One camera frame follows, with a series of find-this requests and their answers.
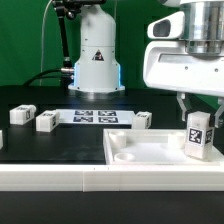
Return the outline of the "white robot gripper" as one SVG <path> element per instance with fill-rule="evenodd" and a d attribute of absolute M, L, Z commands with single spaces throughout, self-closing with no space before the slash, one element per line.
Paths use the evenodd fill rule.
<path fill-rule="evenodd" d="M 224 49 L 219 55 L 190 55 L 183 41 L 152 41 L 144 55 L 143 79 L 148 87 L 176 91 L 187 120 L 187 93 L 224 97 Z M 224 125 L 224 98 L 218 99 L 215 127 Z"/>

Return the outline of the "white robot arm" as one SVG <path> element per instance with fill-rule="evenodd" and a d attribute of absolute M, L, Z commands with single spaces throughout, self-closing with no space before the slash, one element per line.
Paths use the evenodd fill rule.
<path fill-rule="evenodd" d="M 210 118 L 215 127 L 224 114 L 224 0 L 158 0 L 179 10 L 151 23 L 144 54 L 143 80 L 152 88 L 175 91 L 182 117 L 189 116 L 189 93 L 216 96 L 220 107 Z M 81 52 L 70 88 L 92 97 L 121 90 L 115 60 L 115 22 L 97 4 L 85 4 Z"/>

